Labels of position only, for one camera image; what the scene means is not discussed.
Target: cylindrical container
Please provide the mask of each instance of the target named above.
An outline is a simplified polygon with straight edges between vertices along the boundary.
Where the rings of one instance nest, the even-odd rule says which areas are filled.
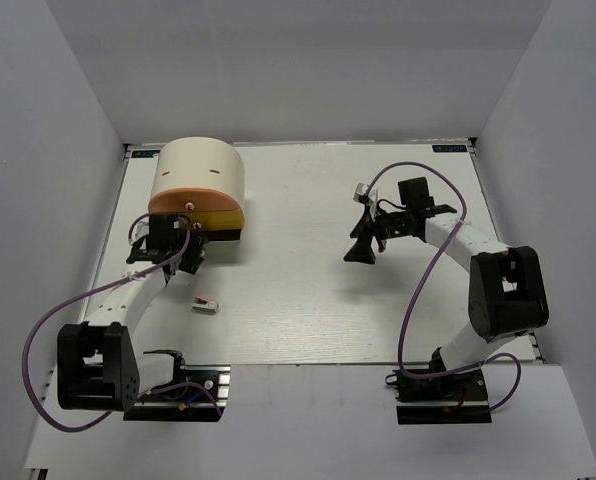
[[[241,230],[244,206],[245,166],[232,146],[189,137],[163,147],[149,213],[184,213],[199,230]]]

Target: white table surface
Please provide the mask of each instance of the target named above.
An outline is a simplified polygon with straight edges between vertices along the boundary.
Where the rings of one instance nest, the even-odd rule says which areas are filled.
[[[596,463],[558,366],[523,368],[509,404],[487,425],[398,425],[391,368],[237,365],[217,424],[123,422],[119,413],[84,433],[39,420],[26,461],[48,480],[464,479],[575,480]],[[484,367],[490,399],[515,368]],[[46,406],[76,425],[93,412]]]
[[[468,220],[495,235],[468,153],[430,145],[242,146],[246,226],[239,244],[209,244],[195,276],[179,273],[152,302],[134,335],[136,351],[181,350],[192,364],[393,363],[407,302],[435,249],[418,239],[389,241],[374,266],[342,260],[362,213],[359,182],[384,166],[413,160],[433,166],[463,192]],[[156,160],[129,160],[97,285],[118,278],[129,253],[127,230],[146,211]],[[436,203],[459,203],[444,183],[407,167],[383,176],[381,197],[398,201],[397,182],[427,176]],[[468,321],[468,275],[443,258],[416,309],[405,346],[408,362],[431,353]],[[198,293],[220,311],[191,310]],[[89,310],[97,305],[96,299]],[[506,346],[535,358],[527,338]]]

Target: purple cable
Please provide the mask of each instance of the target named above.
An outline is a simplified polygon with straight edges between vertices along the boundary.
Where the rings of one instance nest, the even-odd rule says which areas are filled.
[[[449,180],[447,177],[445,177],[442,173],[440,173],[435,168],[429,167],[428,165],[425,165],[425,164],[419,163],[419,162],[396,162],[396,163],[392,163],[391,165],[387,165],[380,172],[378,172],[378,174],[371,181],[371,183],[367,187],[366,195],[369,195],[369,192],[371,191],[371,189],[374,187],[374,185],[376,185],[376,182],[380,179],[380,177],[383,176],[383,174],[385,172],[391,170],[392,168],[400,167],[400,166],[420,167],[420,168],[428,170],[431,173],[433,173],[434,175],[438,176],[440,179],[442,179],[449,186],[449,188],[451,188],[454,191],[454,193],[458,197],[458,200],[460,201],[460,205],[462,207],[462,212],[460,214],[460,221],[456,223],[456,226],[449,233],[449,235],[447,235],[447,238],[445,239],[443,244],[440,246],[440,248],[438,249],[436,254],[433,256],[431,261],[429,262],[429,265],[425,269],[425,273],[423,273],[422,278],[418,282],[418,285],[416,286],[416,289],[414,290],[414,293],[411,296],[409,305],[407,305],[407,311],[405,312],[405,318],[403,319],[402,327],[400,328],[400,336],[398,338],[398,367],[400,368],[400,371],[402,372],[402,374],[407,378],[411,378],[414,380],[425,380],[425,379],[431,380],[434,378],[446,377],[449,375],[455,375],[456,373],[467,372],[467,371],[473,370],[475,368],[480,368],[481,366],[483,366],[487,363],[493,362],[494,360],[496,360],[497,358],[500,358],[500,357],[511,358],[514,361],[514,363],[516,364],[516,369],[517,369],[516,381],[514,382],[514,385],[513,385],[512,389],[510,390],[509,394],[507,394],[507,396],[505,398],[503,398],[500,402],[498,402],[496,405],[494,405],[493,407],[490,407],[488,409],[488,411],[493,411],[493,410],[503,406],[505,403],[507,403],[507,401],[511,398],[511,396],[516,392],[516,389],[518,388],[518,384],[520,383],[520,368],[521,368],[520,362],[511,353],[498,353],[496,355],[493,355],[492,357],[489,357],[484,362],[471,363],[469,365],[465,365],[463,367],[458,367],[458,368],[453,368],[451,370],[446,370],[444,372],[416,374],[416,373],[409,372],[405,368],[405,364],[403,361],[403,350],[404,350],[404,346],[405,346],[405,334],[407,333],[407,326],[409,325],[409,321],[411,320],[411,315],[412,315],[414,307],[416,305],[416,301],[418,300],[418,297],[420,296],[420,292],[422,292],[422,289],[425,286],[425,283],[427,283],[427,279],[429,278],[429,275],[431,274],[432,270],[436,266],[436,263],[438,263],[438,260],[440,260],[440,257],[442,256],[442,254],[445,253],[445,250],[447,250],[447,247],[449,246],[451,241],[458,234],[458,230],[460,230],[460,227],[462,227],[463,222],[464,222],[465,218],[467,217],[467,202],[465,201],[465,197],[462,196],[462,193],[460,193],[460,190],[458,190],[458,187],[456,187],[456,185],[454,185],[453,182],[451,182],[451,180]]]
[[[131,224],[131,227],[129,227],[129,244],[131,245],[132,243],[134,243],[134,239],[133,239],[133,234],[134,234],[134,229],[136,228],[136,225],[138,225],[138,222],[140,222],[141,220],[144,220],[145,218],[149,217],[149,215],[151,215],[150,213],[143,213],[141,216],[139,216],[136,220],[133,221],[133,223]]]
[[[141,220],[142,218],[145,218],[145,216],[143,215],[143,216],[139,217],[138,220]],[[185,217],[181,217],[181,219],[183,219],[185,222],[187,222],[187,219]],[[132,231],[133,231],[133,228],[136,225],[136,223],[137,223],[137,221],[134,222],[134,224],[132,225]],[[61,432],[67,432],[67,433],[82,432],[84,430],[87,430],[87,429],[95,426],[95,425],[98,425],[105,418],[107,418],[111,414],[111,412],[105,412],[97,419],[95,419],[85,425],[80,425],[78,427],[70,427],[68,425],[64,425],[64,424],[58,422],[55,418],[53,418],[49,414],[49,412],[47,410],[45,410],[42,403],[40,403],[40,400],[38,400],[38,397],[36,397],[36,393],[34,392],[34,389],[31,385],[31,378],[29,376],[29,351],[31,350],[31,344],[32,344],[36,334],[38,333],[38,330],[40,330],[40,327],[42,327],[44,325],[44,323],[47,320],[49,320],[53,315],[55,315],[57,312],[59,312],[63,308],[68,307],[69,305],[72,305],[72,304],[74,304],[80,300],[83,300],[87,297],[91,297],[92,295],[95,295],[97,293],[104,292],[105,290],[108,290],[110,288],[125,285],[126,283],[131,282],[135,278],[144,277],[145,275],[149,275],[150,273],[155,272],[156,270],[158,270],[160,268],[163,268],[167,265],[177,262],[182,257],[182,255],[185,253],[185,251],[187,250],[187,247],[189,246],[190,239],[191,239],[191,233],[189,232],[189,230],[187,230],[187,235],[185,237],[185,243],[183,244],[180,251],[178,253],[176,253],[175,255],[173,255],[172,257],[168,258],[167,260],[164,260],[163,262],[160,262],[157,265],[154,265],[152,267],[141,270],[140,272],[135,273],[131,277],[120,278],[120,279],[115,280],[111,283],[108,283],[101,287],[94,288],[93,290],[89,290],[88,292],[81,293],[79,295],[76,295],[75,297],[65,300],[64,302],[56,305],[54,308],[49,310],[42,317],[40,317],[40,320],[38,320],[36,322],[36,324],[32,327],[31,332],[29,332],[29,335],[27,336],[27,340],[25,340],[25,346],[22,349],[22,381],[25,385],[25,391],[27,392],[27,396],[29,397],[29,400],[31,400],[31,403],[33,404],[33,406],[36,409],[36,411],[38,412],[38,414],[49,425],[51,425],[52,427],[54,427],[57,430],[60,430]]]
[[[200,390],[205,395],[205,397],[207,397],[207,399],[211,402],[211,404],[214,406],[214,408],[218,412],[218,416],[222,417],[222,410],[220,410],[220,407],[218,406],[218,402],[216,402],[216,400],[211,395],[211,393],[209,393],[209,390],[207,390],[205,387],[203,387],[199,383],[182,382],[182,383],[176,383],[175,385],[168,385],[166,387],[156,387],[156,388],[152,388],[148,392],[148,394],[149,395],[152,395],[152,394],[158,395],[158,394],[167,393],[167,392],[170,392],[172,390],[176,390],[177,388],[182,388],[182,387],[193,387],[193,388],[197,388],[198,390]]]

